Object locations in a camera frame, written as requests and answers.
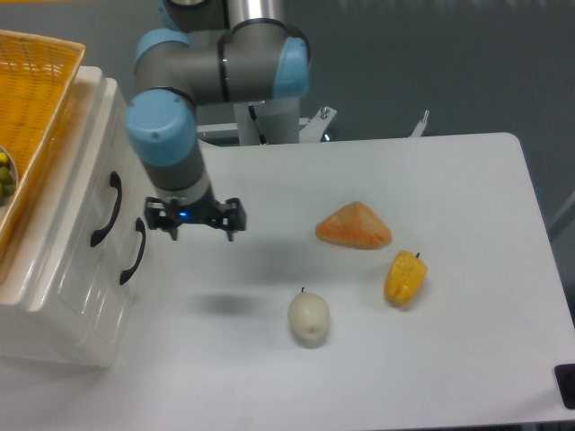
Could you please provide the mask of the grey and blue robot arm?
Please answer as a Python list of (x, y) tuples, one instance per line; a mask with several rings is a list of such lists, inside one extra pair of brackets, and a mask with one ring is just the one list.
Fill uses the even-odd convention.
[(305, 95), (311, 53), (280, 1), (161, 1), (164, 26), (145, 34), (134, 62), (137, 93), (125, 127), (155, 195), (144, 216), (175, 235), (184, 224), (241, 232), (238, 198), (216, 200), (197, 139), (203, 105)]

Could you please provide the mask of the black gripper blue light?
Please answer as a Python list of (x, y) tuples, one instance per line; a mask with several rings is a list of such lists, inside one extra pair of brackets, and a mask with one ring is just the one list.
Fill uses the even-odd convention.
[(182, 199), (167, 201), (147, 197), (144, 216), (151, 230), (168, 233), (173, 241), (178, 239), (178, 227), (182, 224), (205, 224), (218, 227), (232, 242), (234, 235), (246, 229), (247, 215), (239, 198), (229, 198), (219, 203), (212, 193), (206, 193), (195, 202), (184, 205)]

